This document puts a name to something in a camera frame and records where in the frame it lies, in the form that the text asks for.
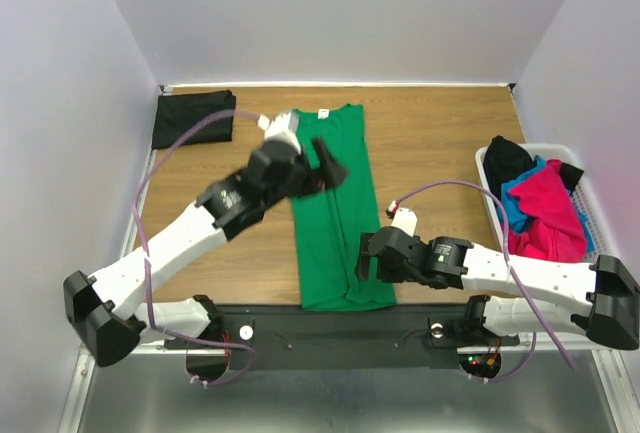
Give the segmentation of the green t shirt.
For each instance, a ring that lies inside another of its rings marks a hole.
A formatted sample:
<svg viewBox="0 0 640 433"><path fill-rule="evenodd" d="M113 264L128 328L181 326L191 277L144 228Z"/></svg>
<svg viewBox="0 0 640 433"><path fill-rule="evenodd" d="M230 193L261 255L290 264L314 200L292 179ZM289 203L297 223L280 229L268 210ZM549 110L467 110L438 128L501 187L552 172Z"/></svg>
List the green t shirt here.
<svg viewBox="0 0 640 433"><path fill-rule="evenodd" d="M309 311L367 311L396 303L394 287L356 275L360 237L380 228L366 144L364 108L295 111L297 137L313 167L319 165L311 140L324 140L348 170L335 190L294 199L291 208L302 307Z"/></svg>

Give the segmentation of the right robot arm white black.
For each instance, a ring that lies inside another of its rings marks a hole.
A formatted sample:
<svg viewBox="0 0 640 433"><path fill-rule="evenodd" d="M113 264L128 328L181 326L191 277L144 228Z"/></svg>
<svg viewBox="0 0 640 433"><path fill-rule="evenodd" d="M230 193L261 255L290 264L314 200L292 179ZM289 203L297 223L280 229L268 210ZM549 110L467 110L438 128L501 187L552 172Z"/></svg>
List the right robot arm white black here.
<svg viewBox="0 0 640 433"><path fill-rule="evenodd" d="M492 292L482 308L460 319L461 334L472 343L492 335L559 332L610 349L639 347L639 285L613 256L592 263L505 258L468 240L423 242L385 226L362 234L355 274L361 281L375 276L384 283Z"/></svg>

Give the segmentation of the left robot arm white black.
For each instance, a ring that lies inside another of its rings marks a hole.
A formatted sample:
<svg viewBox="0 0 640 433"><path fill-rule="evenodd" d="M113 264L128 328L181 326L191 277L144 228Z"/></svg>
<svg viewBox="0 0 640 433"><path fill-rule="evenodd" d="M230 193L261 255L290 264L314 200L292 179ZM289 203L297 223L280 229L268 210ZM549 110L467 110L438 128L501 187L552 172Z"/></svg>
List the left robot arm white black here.
<svg viewBox="0 0 640 433"><path fill-rule="evenodd" d="M153 291L205 253L259 223L284 199L303 198L341 186L347 169L315 138L312 167L295 138L277 135L254 149L245 167L210 184L168 226L139 248L89 275L76 271L62 284L68 322L97 365L126 358L168 319L199 346L215 345L223 324L206 298L152 307Z"/></svg>

